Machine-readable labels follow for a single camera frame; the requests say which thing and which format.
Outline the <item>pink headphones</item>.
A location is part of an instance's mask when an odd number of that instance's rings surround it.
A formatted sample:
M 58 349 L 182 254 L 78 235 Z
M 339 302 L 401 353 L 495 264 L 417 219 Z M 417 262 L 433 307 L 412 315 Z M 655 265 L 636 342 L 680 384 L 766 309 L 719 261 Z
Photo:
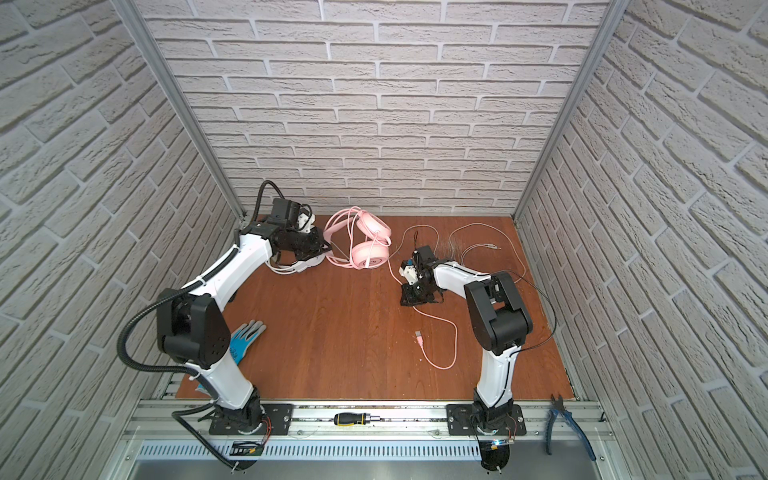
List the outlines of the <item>pink headphones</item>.
M 381 267 L 389 259 L 392 230 L 373 213 L 357 206 L 337 211 L 327 220 L 323 238 L 332 244 L 333 235 L 340 231 L 348 235 L 348 254 L 346 257 L 327 254 L 326 259 L 332 265 L 366 270 Z

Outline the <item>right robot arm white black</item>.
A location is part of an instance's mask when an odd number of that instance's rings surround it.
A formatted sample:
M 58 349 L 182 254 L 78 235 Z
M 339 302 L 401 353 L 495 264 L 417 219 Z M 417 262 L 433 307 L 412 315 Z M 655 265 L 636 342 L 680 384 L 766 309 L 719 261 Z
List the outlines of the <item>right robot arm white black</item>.
M 467 302 L 472 331 L 483 349 L 481 374 L 475 387 L 473 423 L 490 431 L 512 411 L 514 368 L 533 321 L 511 276 L 481 273 L 454 261 L 401 264 L 405 279 L 401 303 L 416 307 L 450 291 Z

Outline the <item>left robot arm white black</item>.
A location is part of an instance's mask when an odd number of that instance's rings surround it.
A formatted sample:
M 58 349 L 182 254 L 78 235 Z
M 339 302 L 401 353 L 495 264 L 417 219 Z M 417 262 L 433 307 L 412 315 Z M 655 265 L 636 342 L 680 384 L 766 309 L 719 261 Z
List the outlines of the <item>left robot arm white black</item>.
M 225 255 L 157 308 L 159 349 L 206 390 L 219 416 L 243 432 L 256 430 L 263 413 L 256 387 L 230 352 L 223 310 L 245 280 L 280 251 L 315 266 L 329 245 L 316 226 L 296 230 L 260 223 L 240 233 Z

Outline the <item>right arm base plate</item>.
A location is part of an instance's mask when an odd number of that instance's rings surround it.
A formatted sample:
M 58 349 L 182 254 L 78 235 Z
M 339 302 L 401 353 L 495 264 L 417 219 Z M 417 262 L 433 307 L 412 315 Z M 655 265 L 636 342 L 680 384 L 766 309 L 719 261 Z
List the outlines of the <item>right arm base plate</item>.
M 517 437 L 527 434 L 522 409 L 514 401 L 493 408 L 486 408 L 479 401 L 448 404 L 446 417 L 451 436 Z

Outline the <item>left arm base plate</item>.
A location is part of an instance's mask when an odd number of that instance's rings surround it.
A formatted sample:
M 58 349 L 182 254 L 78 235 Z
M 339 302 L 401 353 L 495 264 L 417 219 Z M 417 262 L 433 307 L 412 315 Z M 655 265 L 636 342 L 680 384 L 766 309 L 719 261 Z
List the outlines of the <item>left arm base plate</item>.
M 261 435 L 271 427 L 272 436 L 285 436 L 291 425 L 294 405 L 253 403 L 243 409 L 214 408 L 209 433 L 212 435 Z

